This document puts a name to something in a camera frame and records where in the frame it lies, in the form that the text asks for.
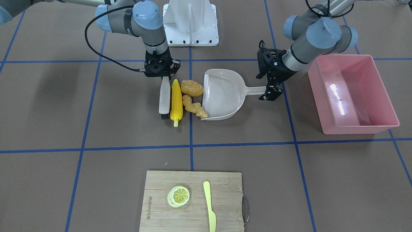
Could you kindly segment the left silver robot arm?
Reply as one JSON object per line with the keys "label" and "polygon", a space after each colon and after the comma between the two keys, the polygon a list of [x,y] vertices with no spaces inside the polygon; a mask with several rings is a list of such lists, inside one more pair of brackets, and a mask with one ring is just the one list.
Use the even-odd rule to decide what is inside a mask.
{"label": "left silver robot arm", "polygon": [[318,56],[342,53],[356,45],[356,29],[335,21],[348,14],[354,3],[354,0],[323,0],[315,6],[308,5],[308,11],[301,16],[290,16],[283,26],[285,37],[293,41],[287,50],[269,49],[264,41],[259,42],[256,78],[267,78],[259,100],[276,100],[284,92],[281,84]]}

